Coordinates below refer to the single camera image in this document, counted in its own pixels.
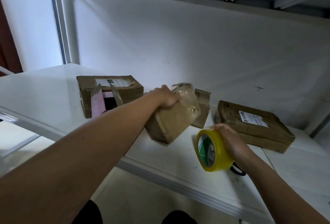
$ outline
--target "floor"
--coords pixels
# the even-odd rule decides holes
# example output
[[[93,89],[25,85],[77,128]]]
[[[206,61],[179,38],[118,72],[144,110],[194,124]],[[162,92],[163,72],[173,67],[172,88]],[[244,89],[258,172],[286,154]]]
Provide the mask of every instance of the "floor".
[[[0,152],[34,133],[8,122],[0,122]],[[11,170],[53,141],[40,137],[5,158]],[[103,223],[161,223],[173,210],[183,210],[198,223],[238,224],[239,220],[195,200],[114,168],[92,196],[100,208]]]

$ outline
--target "yellow tape roll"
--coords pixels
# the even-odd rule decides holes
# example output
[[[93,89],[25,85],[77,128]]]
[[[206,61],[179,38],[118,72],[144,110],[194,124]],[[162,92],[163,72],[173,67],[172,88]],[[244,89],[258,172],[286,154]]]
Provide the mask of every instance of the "yellow tape roll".
[[[215,129],[202,129],[197,135],[194,148],[205,171],[227,170],[233,165],[234,159]]]

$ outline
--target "brown cardboard box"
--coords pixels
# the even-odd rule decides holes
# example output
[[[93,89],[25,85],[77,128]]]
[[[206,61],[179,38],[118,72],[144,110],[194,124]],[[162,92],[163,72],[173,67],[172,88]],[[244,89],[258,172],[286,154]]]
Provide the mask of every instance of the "brown cardboard box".
[[[112,91],[113,85],[118,90],[123,104],[134,101],[143,95],[143,86],[133,76],[77,76],[81,106],[85,118],[92,117],[91,93],[101,84],[102,91]]]
[[[192,123],[192,126],[197,128],[204,128],[208,113],[210,111],[210,92],[204,90],[195,89],[198,104],[201,108],[201,115]]]
[[[170,108],[158,108],[145,127],[151,139],[172,143],[200,115],[200,107],[191,84],[175,85],[174,92],[183,95]]]
[[[284,153],[295,136],[273,113],[219,101],[216,123],[226,123],[248,144]]]

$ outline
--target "person's left hand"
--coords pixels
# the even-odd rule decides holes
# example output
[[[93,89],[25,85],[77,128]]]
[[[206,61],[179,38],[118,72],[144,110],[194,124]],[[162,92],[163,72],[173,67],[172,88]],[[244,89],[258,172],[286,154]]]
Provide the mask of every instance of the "person's left hand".
[[[166,85],[162,85],[161,88],[155,88],[152,93],[159,96],[160,106],[162,107],[170,107],[181,98],[180,94],[173,93]]]

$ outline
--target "person's left arm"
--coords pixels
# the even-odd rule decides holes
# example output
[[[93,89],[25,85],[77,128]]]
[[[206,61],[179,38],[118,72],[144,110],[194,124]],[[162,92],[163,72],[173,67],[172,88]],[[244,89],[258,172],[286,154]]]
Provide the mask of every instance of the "person's left arm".
[[[178,99],[163,85],[84,124],[3,176],[0,222],[71,223],[153,112]]]

